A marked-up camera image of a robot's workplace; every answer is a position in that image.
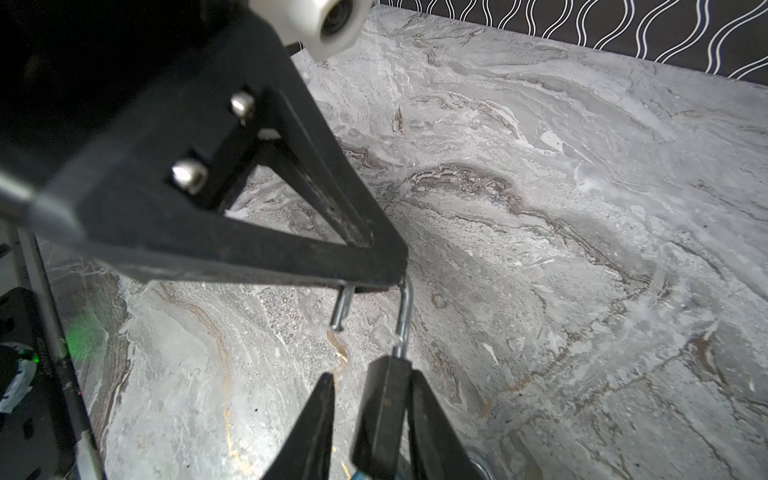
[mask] marble veining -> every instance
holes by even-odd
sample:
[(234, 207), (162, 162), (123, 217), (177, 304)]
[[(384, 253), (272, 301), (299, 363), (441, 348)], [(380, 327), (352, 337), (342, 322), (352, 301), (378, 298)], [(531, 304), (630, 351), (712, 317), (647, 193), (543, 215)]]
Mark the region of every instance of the marble veining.
[[(383, 5), (293, 58), (409, 242), (409, 357), (499, 478), (768, 478), (768, 89)], [(333, 237), (267, 169), (229, 215)], [(43, 250), (110, 478), (259, 478), (323, 371), (353, 473), (396, 291), (332, 334), (328, 290)]]

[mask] metal bolt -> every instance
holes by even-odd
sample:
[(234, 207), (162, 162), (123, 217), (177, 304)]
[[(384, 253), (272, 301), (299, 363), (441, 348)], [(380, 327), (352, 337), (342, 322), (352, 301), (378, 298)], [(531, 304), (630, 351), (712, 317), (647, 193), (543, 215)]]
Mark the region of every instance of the metal bolt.
[(208, 180), (208, 169), (193, 158), (182, 158), (171, 168), (174, 183), (189, 195), (197, 194)]
[(242, 125), (245, 125), (245, 121), (250, 116), (251, 111), (253, 111), (253, 105), (255, 103), (256, 99), (246, 91), (238, 91), (232, 94), (232, 98), (230, 98), (230, 107), (232, 108), (232, 113), (235, 114), (235, 117), (240, 119)]
[(339, 291), (339, 296), (336, 298), (336, 306), (333, 307), (333, 316), (331, 316), (331, 330), (334, 332), (341, 332), (344, 327), (341, 326), (341, 321), (344, 320), (349, 313), (349, 306), (352, 305), (352, 295), (355, 293), (355, 286), (346, 284)]

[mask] green light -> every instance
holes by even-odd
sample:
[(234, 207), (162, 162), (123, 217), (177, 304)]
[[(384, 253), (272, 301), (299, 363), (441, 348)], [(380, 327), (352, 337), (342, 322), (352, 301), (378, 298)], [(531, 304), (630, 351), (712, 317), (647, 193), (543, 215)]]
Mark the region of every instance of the green light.
[(90, 304), (86, 305), (64, 335), (69, 355), (75, 361), (90, 359), (103, 343), (103, 335), (96, 310)]
[(21, 352), (18, 353), (18, 358), (21, 358), (24, 360), (32, 360), (34, 359), (35, 355), (37, 355), (37, 353), (35, 353), (34, 350), (22, 350)]

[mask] metal hook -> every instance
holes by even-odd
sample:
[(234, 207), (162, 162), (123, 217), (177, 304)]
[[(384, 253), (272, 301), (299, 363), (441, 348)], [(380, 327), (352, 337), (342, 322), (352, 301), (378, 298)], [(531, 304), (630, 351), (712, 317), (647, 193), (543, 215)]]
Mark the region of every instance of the metal hook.
[(397, 316), (398, 344), (392, 349), (392, 356), (396, 359), (404, 359), (408, 349), (408, 338), (411, 331), (411, 318), (413, 317), (413, 285), (411, 277), (406, 272), (400, 281), (400, 312)]
[[(411, 317), (413, 317), (413, 285), (411, 278), (406, 273), (400, 280), (400, 311), (397, 317), (397, 327), (395, 333), (398, 337), (397, 346), (392, 349), (392, 356), (397, 359), (406, 357), (408, 349), (408, 338), (411, 330)], [(330, 329), (334, 332), (344, 330), (341, 322), (349, 314), (349, 306), (352, 304), (352, 296), (355, 293), (355, 286), (347, 283), (339, 290), (339, 296), (336, 298), (336, 305), (333, 307)]]

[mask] metal rod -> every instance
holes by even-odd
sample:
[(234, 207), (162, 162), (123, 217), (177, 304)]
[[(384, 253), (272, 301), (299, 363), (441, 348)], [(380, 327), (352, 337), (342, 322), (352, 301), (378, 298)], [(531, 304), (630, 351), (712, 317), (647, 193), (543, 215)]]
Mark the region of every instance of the metal rod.
[(25, 281), (21, 286), (30, 289), (37, 298), (40, 322), (43, 325), (45, 343), (48, 346), (48, 355), (55, 365), (56, 376), (61, 384), (61, 392), (67, 407), (69, 425), (72, 427), (74, 437), (77, 440), (74, 450), (78, 477), (83, 480), (107, 478), (104, 474), (101, 457), (96, 449), (96, 442), (93, 439), (91, 420), (88, 418), (88, 411), (83, 403), (82, 391), (69, 356), (64, 330), (61, 327), (37, 239), (27, 230), (16, 230), (10, 223), (7, 223), (6, 229), (9, 233), (12, 232), (13, 237), (17, 239), (12, 244), (14, 251), (20, 250), (21, 255), (18, 259), (21, 263), (20, 266), (25, 271)]
[(336, 298), (336, 305), (333, 307), (333, 316), (331, 316), (331, 330), (341, 332), (344, 330), (341, 322), (349, 314), (349, 306), (352, 305), (352, 295), (355, 293), (355, 286), (347, 283), (339, 290), (339, 296)]
[(400, 282), (400, 312), (397, 316), (398, 344), (392, 349), (392, 356), (397, 359), (406, 357), (408, 349), (408, 337), (411, 331), (411, 317), (413, 316), (413, 285), (411, 277), (406, 273)]

